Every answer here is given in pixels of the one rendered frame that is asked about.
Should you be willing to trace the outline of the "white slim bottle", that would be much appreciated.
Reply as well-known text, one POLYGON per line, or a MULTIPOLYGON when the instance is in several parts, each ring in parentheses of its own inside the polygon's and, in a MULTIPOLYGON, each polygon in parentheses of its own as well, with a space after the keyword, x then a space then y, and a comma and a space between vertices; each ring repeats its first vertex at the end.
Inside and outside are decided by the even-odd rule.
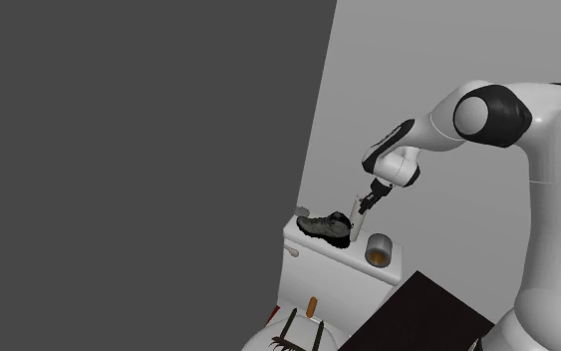
POLYGON ((366 211, 363 209, 362 202, 363 199, 357 196, 354 201, 351 214, 349 216, 349 220, 351 223, 351 231, 350 231, 351 242, 355 242, 358 239, 358 236, 361 232, 362 225, 365 220, 366 211))

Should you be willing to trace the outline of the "grey cup with orange inside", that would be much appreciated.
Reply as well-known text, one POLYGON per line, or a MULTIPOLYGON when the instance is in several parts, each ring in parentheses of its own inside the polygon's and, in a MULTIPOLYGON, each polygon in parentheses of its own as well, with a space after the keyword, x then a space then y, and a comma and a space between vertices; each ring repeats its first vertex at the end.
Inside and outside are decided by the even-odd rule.
POLYGON ((393 242, 383 233, 373 233, 369 236, 365 259, 369 264, 377 268, 385 268, 392 262, 393 242))

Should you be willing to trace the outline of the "grey hiking shoe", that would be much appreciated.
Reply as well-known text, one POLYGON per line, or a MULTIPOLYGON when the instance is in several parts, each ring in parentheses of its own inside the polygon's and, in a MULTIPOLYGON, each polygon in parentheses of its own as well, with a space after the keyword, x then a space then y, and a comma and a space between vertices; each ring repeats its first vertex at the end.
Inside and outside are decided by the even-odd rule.
POLYGON ((336 248, 350 246, 352 224, 341 212, 335 211, 323 217, 298 216, 296 225, 305 235, 323 239, 336 248))

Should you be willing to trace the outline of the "white toilet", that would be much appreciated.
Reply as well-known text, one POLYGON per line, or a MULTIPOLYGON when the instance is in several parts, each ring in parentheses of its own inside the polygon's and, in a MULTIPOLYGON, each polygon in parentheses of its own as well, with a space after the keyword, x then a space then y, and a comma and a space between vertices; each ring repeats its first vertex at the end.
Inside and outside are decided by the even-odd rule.
POLYGON ((319 351, 338 351, 353 333, 384 304, 403 278, 403 248, 393 241, 392 262, 385 268, 365 259, 372 233, 361 230, 345 249, 305 235, 292 216, 283 228, 284 252, 276 309, 267 324, 241 351, 273 351, 271 339, 279 336, 293 308, 298 312, 286 340, 311 351, 318 324, 325 322, 319 351), (306 317, 312 296, 315 314, 306 317))

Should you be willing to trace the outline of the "dark robot stand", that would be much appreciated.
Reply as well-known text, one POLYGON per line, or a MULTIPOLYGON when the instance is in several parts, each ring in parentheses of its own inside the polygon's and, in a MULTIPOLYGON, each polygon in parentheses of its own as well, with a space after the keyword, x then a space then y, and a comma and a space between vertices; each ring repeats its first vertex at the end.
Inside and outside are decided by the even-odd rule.
POLYGON ((468 351, 493 326, 417 270, 338 351, 468 351))

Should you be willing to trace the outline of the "black stick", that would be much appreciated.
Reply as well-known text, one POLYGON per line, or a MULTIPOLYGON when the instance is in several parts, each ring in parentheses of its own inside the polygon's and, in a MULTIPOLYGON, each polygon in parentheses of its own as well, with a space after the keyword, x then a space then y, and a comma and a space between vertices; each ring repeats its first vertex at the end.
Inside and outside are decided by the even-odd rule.
POLYGON ((318 324, 316 336, 315 336, 311 351, 319 351, 319 347, 320 347, 321 340, 322 340, 322 337, 323 337, 324 329, 325 329, 325 322, 322 320, 318 324))
POLYGON ((297 312, 298 312, 297 307, 293 308, 293 310, 291 311, 291 314, 289 315, 289 317, 287 318, 287 320, 286 320, 286 322, 283 326, 283 329, 282 329, 280 335, 278 336, 280 340, 286 341, 287 333, 288 333, 288 331, 291 327, 292 322, 294 321, 294 319, 297 315, 297 312))

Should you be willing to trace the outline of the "black bristly object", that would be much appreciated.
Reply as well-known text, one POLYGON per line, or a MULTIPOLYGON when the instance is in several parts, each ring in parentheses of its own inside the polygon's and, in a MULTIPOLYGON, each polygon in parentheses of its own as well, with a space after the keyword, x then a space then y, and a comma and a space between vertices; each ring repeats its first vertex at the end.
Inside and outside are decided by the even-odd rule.
POLYGON ((277 348, 280 348, 280 351, 306 351, 299 345, 294 344, 291 341, 285 340, 280 336, 275 336, 271 339, 271 343, 269 347, 273 348, 273 351, 276 351, 277 348))

